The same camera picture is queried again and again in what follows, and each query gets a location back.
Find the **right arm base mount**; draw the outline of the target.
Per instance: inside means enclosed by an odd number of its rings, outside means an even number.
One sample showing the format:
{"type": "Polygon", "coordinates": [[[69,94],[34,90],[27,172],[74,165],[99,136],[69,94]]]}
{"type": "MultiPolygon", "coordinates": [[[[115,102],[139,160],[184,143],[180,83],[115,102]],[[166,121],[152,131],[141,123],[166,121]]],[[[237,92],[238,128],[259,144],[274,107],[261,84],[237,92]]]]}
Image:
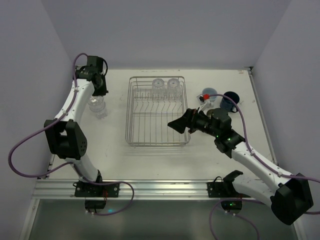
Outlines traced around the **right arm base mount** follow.
{"type": "Polygon", "coordinates": [[[236,177],[243,175],[243,172],[234,170],[224,178],[217,176],[213,181],[206,183],[207,195],[209,198],[249,198],[250,196],[238,193],[233,187],[236,177]]]}

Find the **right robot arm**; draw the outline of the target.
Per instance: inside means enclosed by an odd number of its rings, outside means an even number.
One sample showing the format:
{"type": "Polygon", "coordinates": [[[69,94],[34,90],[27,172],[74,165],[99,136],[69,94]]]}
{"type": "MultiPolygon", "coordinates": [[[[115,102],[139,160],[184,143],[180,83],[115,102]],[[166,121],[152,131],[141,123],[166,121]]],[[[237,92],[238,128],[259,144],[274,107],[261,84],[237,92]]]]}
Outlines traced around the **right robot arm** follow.
{"type": "Polygon", "coordinates": [[[253,180],[240,171],[233,171],[223,179],[227,192],[256,199],[270,207],[282,223],[291,225],[314,205],[308,180],[300,173],[291,174],[255,152],[245,138],[232,129],[231,123],[224,109],[215,108],[211,116],[207,116],[201,110],[189,108],[167,125],[180,134],[188,129],[189,133],[201,131],[214,137],[214,144],[221,153],[258,177],[253,180]]]}

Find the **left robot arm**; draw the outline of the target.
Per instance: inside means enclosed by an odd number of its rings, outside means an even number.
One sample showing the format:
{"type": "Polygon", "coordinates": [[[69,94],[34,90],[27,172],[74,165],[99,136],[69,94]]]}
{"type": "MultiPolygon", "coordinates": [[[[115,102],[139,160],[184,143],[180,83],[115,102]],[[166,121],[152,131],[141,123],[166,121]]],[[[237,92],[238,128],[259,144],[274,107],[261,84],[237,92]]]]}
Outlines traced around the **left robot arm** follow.
{"type": "Polygon", "coordinates": [[[104,58],[88,55],[86,65],[73,72],[73,83],[63,107],[53,120],[44,122],[50,152],[72,165],[79,181],[102,184],[100,171],[87,155],[88,141],[80,121],[91,97],[103,97],[109,91],[106,84],[107,62],[104,58]]]}

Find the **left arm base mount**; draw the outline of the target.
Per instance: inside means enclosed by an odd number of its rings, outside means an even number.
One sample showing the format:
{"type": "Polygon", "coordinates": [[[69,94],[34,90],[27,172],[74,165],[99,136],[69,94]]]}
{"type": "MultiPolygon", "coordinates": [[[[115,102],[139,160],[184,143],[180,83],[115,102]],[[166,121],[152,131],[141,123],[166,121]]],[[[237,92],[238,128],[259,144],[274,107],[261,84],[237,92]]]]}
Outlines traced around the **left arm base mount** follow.
{"type": "Polygon", "coordinates": [[[117,198],[119,196],[120,184],[118,182],[95,185],[79,180],[72,185],[75,187],[74,196],[78,198],[117,198]]]}

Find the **dark blue ceramic mug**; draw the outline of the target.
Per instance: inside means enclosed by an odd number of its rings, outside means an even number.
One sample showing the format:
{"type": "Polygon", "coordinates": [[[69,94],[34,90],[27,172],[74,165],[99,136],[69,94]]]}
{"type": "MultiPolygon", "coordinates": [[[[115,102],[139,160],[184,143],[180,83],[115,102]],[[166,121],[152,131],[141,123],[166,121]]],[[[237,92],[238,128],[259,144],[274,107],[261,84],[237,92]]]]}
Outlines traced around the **dark blue ceramic mug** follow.
{"type": "Polygon", "coordinates": [[[233,91],[227,91],[223,95],[226,97],[221,99],[220,108],[231,113],[237,113],[236,105],[240,102],[240,96],[233,91]]]}

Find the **beige brown cup back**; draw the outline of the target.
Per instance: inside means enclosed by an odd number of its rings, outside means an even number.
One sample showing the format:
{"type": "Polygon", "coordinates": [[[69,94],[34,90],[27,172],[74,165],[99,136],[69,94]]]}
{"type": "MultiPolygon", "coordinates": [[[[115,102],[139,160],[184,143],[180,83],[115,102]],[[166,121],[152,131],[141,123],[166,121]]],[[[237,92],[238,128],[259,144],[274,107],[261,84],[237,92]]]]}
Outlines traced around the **beige brown cup back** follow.
{"type": "Polygon", "coordinates": [[[206,115],[210,118],[213,113],[214,113],[214,109],[209,109],[209,110],[206,112],[206,115]]]}

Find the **clear glass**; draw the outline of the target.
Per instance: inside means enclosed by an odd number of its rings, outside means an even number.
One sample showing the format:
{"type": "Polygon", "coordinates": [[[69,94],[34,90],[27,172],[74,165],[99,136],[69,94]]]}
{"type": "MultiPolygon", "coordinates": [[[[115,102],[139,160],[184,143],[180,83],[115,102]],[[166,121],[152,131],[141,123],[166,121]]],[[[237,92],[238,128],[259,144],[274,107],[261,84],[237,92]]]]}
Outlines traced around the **clear glass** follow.
{"type": "Polygon", "coordinates": [[[107,115],[108,115],[107,109],[106,108],[99,109],[98,111],[94,112],[94,115],[99,120],[105,119],[107,117],[107,115]]]}
{"type": "Polygon", "coordinates": [[[106,103],[105,103],[104,101],[103,101],[103,103],[100,104],[100,105],[96,105],[96,106],[91,106],[91,105],[89,105],[89,109],[90,109],[93,113],[95,113],[95,112],[98,111],[98,110],[104,109],[104,108],[106,108],[106,103]]]}
{"type": "Polygon", "coordinates": [[[166,86],[162,78],[156,78],[152,81],[151,93],[155,98],[162,98],[165,95],[166,86]]]}
{"type": "Polygon", "coordinates": [[[181,85],[177,78],[171,78],[167,82],[167,96],[171,99],[181,96],[181,85]]]}
{"type": "Polygon", "coordinates": [[[91,96],[88,104],[90,106],[98,106],[104,102],[104,97],[103,96],[91,96]]]}

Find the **light grey footed cup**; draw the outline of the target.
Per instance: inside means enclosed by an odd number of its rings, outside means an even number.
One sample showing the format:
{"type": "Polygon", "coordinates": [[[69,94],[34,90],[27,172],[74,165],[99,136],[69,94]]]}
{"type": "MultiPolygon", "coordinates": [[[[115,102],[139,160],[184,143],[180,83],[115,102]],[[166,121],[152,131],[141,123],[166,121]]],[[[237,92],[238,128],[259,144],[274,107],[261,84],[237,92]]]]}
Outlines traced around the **light grey footed cup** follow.
{"type": "Polygon", "coordinates": [[[217,91],[214,88],[207,87],[202,90],[202,95],[209,95],[209,100],[214,102],[216,100],[217,91]]]}

